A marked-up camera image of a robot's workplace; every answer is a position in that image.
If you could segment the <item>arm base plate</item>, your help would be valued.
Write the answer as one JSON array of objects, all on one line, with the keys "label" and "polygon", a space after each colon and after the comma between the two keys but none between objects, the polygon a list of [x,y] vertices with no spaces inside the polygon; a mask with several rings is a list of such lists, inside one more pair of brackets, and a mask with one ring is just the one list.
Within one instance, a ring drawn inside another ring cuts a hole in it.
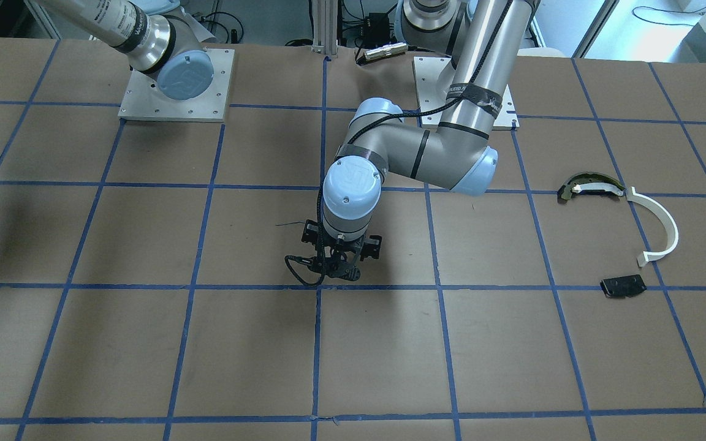
[{"label": "arm base plate", "polygon": [[209,48],[215,68],[212,83],[198,97],[173,100],[140,72],[131,72],[118,117],[140,122],[223,123],[228,109],[235,50]]},{"label": "arm base plate", "polygon": [[502,93],[471,85],[473,90],[465,92],[465,84],[454,83],[455,69],[451,58],[415,56],[414,77],[420,104],[419,112],[440,108],[446,101],[460,97],[462,102],[471,102],[485,115],[494,117],[492,129],[517,129],[520,126],[510,87]]}]

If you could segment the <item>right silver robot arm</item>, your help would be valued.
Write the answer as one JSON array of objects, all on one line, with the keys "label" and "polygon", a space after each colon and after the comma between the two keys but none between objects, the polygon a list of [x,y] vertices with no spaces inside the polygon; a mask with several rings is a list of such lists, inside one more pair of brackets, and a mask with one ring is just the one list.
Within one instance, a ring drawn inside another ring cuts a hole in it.
[{"label": "right silver robot arm", "polygon": [[214,78],[204,43],[215,39],[180,1],[40,1],[91,36],[125,54],[163,95],[188,100]]}]

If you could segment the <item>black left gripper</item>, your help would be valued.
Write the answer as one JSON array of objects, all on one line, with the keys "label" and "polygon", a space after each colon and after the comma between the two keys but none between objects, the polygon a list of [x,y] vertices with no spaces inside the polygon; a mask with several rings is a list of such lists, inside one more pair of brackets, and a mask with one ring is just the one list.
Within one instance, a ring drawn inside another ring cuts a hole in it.
[{"label": "black left gripper", "polygon": [[[378,259],[380,257],[381,243],[383,238],[380,235],[361,236],[352,241],[344,241],[341,238],[332,238],[323,226],[311,219],[306,220],[303,227],[302,242],[311,243],[316,249],[319,248],[319,237],[323,237],[323,246],[330,248],[330,256],[345,255],[346,260],[361,262],[365,258]],[[302,265],[308,267],[314,273],[325,273],[325,259],[320,262],[320,253],[316,257],[302,258]]]}]

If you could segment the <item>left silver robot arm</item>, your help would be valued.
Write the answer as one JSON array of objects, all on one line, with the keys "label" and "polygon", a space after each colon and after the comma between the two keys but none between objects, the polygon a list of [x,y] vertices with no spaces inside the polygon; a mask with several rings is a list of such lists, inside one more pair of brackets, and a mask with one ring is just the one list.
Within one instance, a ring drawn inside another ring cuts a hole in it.
[{"label": "left silver robot arm", "polygon": [[385,98],[363,101],[317,193],[316,220],[303,227],[314,257],[288,255],[322,278],[355,281],[356,263],[378,258],[382,238],[365,232],[387,174],[472,196],[494,177],[488,138],[502,109],[517,53],[538,1],[400,1],[395,33],[446,55],[440,106],[403,111]]}]

